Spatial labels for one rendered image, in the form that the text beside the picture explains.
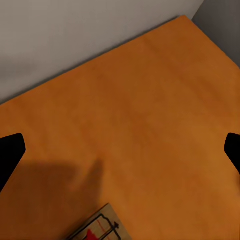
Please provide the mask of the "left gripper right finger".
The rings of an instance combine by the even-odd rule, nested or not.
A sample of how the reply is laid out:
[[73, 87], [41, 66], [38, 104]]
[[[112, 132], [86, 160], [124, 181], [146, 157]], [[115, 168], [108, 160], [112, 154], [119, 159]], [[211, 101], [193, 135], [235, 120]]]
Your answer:
[[240, 173], [240, 134], [229, 133], [227, 135], [224, 151]]

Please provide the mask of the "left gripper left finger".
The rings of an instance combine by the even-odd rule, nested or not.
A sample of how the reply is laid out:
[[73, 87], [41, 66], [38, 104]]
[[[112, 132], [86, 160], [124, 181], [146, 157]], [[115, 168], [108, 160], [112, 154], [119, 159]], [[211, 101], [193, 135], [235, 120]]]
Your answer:
[[22, 133], [0, 138], [0, 193], [26, 153]]

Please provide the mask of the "mousetrap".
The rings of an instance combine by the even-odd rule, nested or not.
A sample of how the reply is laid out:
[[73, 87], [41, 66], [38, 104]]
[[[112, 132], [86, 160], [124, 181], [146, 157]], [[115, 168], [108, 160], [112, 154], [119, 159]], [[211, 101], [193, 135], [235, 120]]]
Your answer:
[[133, 240], [133, 238], [109, 203], [63, 240]]

